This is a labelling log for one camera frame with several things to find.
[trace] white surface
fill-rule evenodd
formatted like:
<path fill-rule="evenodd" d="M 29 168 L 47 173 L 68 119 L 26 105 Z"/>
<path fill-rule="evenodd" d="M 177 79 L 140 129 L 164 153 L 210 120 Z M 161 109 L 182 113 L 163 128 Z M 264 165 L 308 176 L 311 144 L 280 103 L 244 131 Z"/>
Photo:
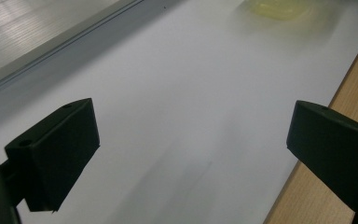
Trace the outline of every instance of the white surface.
<path fill-rule="evenodd" d="M 0 0 L 0 81 L 136 2 Z"/>
<path fill-rule="evenodd" d="M 358 52 L 358 1 L 278 22 L 246 2 L 148 0 L 0 88 L 6 143 L 92 97 L 101 147 L 58 213 L 27 223 L 262 223 L 296 159 L 297 99 L 327 105 Z"/>

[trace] screw hole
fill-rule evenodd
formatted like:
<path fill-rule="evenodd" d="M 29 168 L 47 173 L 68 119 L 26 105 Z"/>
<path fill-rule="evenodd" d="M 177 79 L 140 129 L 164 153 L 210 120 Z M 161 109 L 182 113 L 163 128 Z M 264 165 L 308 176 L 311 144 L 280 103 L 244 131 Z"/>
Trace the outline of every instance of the screw hole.
<path fill-rule="evenodd" d="M 21 141 L 19 143 L 19 146 L 20 147 L 28 147 L 29 145 L 31 145 L 31 143 L 32 143 L 32 140 L 27 139 L 27 140 Z"/>

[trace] wooden surface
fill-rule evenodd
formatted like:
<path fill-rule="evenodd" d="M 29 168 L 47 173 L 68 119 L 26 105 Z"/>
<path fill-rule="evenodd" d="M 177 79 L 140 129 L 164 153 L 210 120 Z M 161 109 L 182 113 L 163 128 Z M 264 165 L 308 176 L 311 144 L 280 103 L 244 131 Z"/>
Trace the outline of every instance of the wooden surface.
<path fill-rule="evenodd" d="M 330 107 L 358 121 L 358 57 Z M 303 163 L 298 162 L 265 224 L 351 223 L 354 213 Z"/>

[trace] yellow object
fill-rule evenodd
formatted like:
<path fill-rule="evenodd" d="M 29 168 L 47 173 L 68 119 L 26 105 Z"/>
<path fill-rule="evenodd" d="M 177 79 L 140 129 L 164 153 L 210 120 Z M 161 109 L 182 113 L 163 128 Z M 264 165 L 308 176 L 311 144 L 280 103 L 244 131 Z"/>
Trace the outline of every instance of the yellow object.
<path fill-rule="evenodd" d="M 249 0 L 250 9 L 262 16 L 291 20 L 306 10 L 307 0 Z"/>

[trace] white sheet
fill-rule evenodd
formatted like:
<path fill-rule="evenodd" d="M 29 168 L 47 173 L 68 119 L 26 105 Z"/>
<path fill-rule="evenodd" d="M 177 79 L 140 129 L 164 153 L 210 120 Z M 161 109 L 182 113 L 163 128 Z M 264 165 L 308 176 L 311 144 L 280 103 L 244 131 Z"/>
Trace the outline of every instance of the white sheet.
<path fill-rule="evenodd" d="M 286 22 L 246 8 L 144 1 L 1 87 L 0 162 L 74 100 L 101 136 L 61 210 L 22 202 L 23 223 L 262 223 L 296 163 L 295 101 L 328 105 L 358 52 L 358 1 Z"/>

